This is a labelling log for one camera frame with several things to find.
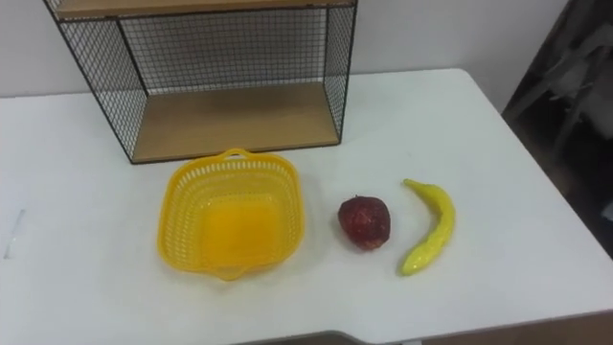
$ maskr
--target white wall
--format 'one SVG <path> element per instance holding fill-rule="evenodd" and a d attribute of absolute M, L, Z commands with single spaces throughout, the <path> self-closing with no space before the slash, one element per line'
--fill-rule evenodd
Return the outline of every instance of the white wall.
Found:
<path fill-rule="evenodd" d="M 502 109 L 567 0 L 361 0 L 354 73 L 462 67 Z M 42 0 L 0 0 L 0 96 L 85 82 Z"/>

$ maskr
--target red fruit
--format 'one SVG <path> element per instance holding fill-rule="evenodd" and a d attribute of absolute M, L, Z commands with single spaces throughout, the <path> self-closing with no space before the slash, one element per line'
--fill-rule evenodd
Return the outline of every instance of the red fruit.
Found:
<path fill-rule="evenodd" d="M 377 249 L 390 239 L 390 212 L 376 197 L 356 196 L 343 202 L 338 220 L 353 244 L 364 250 Z"/>

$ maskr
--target wooden shelf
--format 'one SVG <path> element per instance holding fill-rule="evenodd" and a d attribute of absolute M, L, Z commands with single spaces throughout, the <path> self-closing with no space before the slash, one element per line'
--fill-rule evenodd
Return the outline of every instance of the wooden shelf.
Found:
<path fill-rule="evenodd" d="M 59 18 L 165 14 L 352 4 L 355 0 L 64 0 Z"/>
<path fill-rule="evenodd" d="M 134 163 L 338 144 L 322 83 L 150 96 Z"/>

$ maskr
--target plastic basket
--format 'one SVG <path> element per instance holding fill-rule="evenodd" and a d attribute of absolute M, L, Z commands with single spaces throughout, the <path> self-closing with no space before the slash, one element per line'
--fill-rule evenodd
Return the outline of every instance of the plastic basket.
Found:
<path fill-rule="evenodd" d="M 302 195 L 291 163 L 274 154 L 230 149 L 174 173 L 158 250 L 174 268 L 231 281 L 282 262 L 303 233 Z"/>

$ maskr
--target table surface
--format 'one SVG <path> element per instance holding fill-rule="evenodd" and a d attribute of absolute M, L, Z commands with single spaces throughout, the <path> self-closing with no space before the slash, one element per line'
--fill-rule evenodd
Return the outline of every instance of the table surface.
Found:
<path fill-rule="evenodd" d="M 20 186 L 25 200 L 0 261 L 0 343 L 321 332 L 390 343 L 613 310 L 613 263 L 467 73 L 352 77 L 345 126 L 338 147 L 280 153 L 303 184 L 296 254 L 226 284 L 156 253 L 161 199 L 181 162 L 128 164 L 91 95 L 0 101 L 0 186 Z M 405 177 L 443 186 L 457 208 L 442 256 L 407 278 L 397 264 L 432 219 Z M 371 253 L 335 220 L 355 195 L 381 197 L 392 213 L 390 240 Z"/>

